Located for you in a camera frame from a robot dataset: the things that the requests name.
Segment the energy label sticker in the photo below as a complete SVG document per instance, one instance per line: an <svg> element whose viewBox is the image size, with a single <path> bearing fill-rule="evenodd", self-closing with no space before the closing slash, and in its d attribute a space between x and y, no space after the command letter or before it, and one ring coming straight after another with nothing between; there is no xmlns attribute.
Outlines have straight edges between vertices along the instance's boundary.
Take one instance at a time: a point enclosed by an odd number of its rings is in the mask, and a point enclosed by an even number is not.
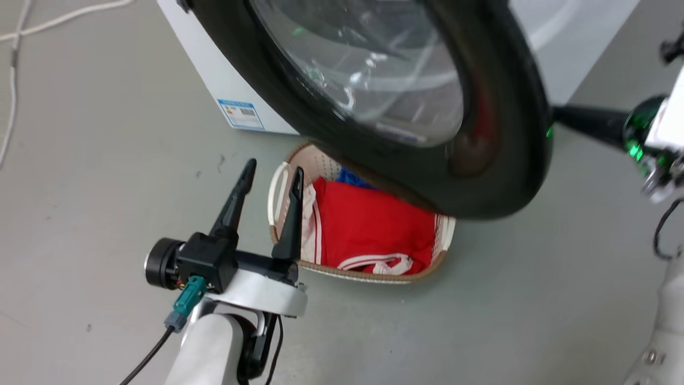
<svg viewBox="0 0 684 385"><path fill-rule="evenodd" d="M233 128L264 129L254 104L218 99L221 109Z"/></svg>

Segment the red clothing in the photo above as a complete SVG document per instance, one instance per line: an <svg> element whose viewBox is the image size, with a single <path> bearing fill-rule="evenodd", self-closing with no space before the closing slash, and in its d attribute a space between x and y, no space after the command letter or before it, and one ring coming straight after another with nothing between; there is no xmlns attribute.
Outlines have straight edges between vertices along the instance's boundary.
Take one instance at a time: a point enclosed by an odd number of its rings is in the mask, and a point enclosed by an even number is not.
<svg viewBox="0 0 684 385"><path fill-rule="evenodd" d="M323 178L313 186L321 219L322 265L415 274L432 262L435 214L378 190Z"/></svg>

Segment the black cable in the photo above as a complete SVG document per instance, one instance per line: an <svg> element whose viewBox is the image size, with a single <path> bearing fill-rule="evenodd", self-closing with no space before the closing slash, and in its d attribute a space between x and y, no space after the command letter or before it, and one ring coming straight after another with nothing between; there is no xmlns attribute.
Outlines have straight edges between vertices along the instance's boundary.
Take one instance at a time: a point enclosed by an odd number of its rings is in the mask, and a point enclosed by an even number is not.
<svg viewBox="0 0 684 385"><path fill-rule="evenodd" d="M684 55L684 32L675 41L664 41L660 45L660 56L665 64L672 63L679 56Z"/></svg>
<svg viewBox="0 0 684 385"><path fill-rule="evenodd" d="M150 353L148 353L148 355L142 359L142 361L135 367L135 369L131 372L131 374L129 374L128 377L126 377L123 381L121 381L120 385L127 385L129 382L131 382L133 380L133 378L138 373L140 373L140 371L145 367L145 365L147 365L148 362L150 362L152 360L152 357L154 357L155 354L157 354L157 352L161 349L161 347L164 345L166 340L169 339L169 337L171 337L171 334L173 333L173 331L174 331L174 327L169 326L166 329L166 332L164 332L164 335L161 337L159 342L155 345L155 347L153 347L152 350L150 351Z"/></svg>
<svg viewBox="0 0 684 385"><path fill-rule="evenodd" d="M278 316L278 325L280 326L280 336L278 337L278 346L276 347L276 352L273 353L273 361L271 361L271 370L268 372L268 380L266 384L270 385L273 379L273 373L276 371L276 363L278 362L278 355L280 354L280 348L282 347L282 319Z"/></svg>
<svg viewBox="0 0 684 385"><path fill-rule="evenodd" d="M664 254L662 251L660 251L660 230L663 229L663 225L665 225L665 222L670 218L670 214L674 212L674 209L679 206L680 203L684 202L684 198L678 198L676 201L672 202L672 205L670 208L668 208L668 211L665 211L665 214L660 218L660 222L658 222L658 227L655 228L655 234L653 234L653 253L655 253L655 256L662 260L672 260L673 258L678 258L681 255L681 250L677 249L677 254L676 256L671 256L670 254Z"/></svg>

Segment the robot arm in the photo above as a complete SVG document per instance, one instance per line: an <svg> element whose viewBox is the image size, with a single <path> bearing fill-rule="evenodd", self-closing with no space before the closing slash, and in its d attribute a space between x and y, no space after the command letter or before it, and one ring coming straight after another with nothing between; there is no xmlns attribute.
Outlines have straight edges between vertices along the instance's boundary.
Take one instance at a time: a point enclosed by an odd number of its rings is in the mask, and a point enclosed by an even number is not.
<svg viewBox="0 0 684 385"><path fill-rule="evenodd" d="M684 381L684 258L673 257L658 295L650 341L624 385L671 385Z"/></svg>
<svg viewBox="0 0 684 385"><path fill-rule="evenodd" d="M554 120L627 152L652 201L684 185L684 69L669 97L652 97L631 112L565 105L554 108Z"/></svg>
<svg viewBox="0 0 684 385"><path fill-rule="evenodd" d="M278 323L280 340L272 375L282 345L281 316L304 314L306 288L297 283L302 169L295 172L289 192L291 209L272 258L237 250L240 214L256 167L256 160L247 163L208 235L195 233L187 242L161 239L145 261L146 278L153 286L182 288L186 293L193 279L199 277L206 283L207 294L189 315L168 385L247 384L263 373ZM237 314L214 313L221 303L254 313L256 325ZM170 316L167 323L180 332L185 325L185 319L180 319Z"/></svg>

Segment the floor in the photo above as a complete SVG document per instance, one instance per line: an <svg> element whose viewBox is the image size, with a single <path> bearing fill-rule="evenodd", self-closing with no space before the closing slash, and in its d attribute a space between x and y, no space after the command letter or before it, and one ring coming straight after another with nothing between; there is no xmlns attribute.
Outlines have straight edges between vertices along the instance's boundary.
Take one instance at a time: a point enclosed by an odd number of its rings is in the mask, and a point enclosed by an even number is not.
<svg viewBox="0 0 684 385"><path fill-rule="evenodd" d="M37 3L33 23L92 2ZM20 7L0 3L0 31ZM679 0L643 0L573 100L630 108L666 92L676 68L655 52L683 17ZM153 1L26 38L20 87L0 172L0 376L116 384L161 336L177 294L147 285L147 251L207 230L256 157L240 243L269 253L266 190L300 139L230 129ZM0 82L2 121L9 103ZM641 183L625 156L558 129L534 201L460 223L430 279L376 286L303 272L307 314L285 321L274 383L619 383L648 340L665 268L650 240L666 206ZM673 247L679 234L667 231ZM162 384L179 342L135 383Z"/></svg>

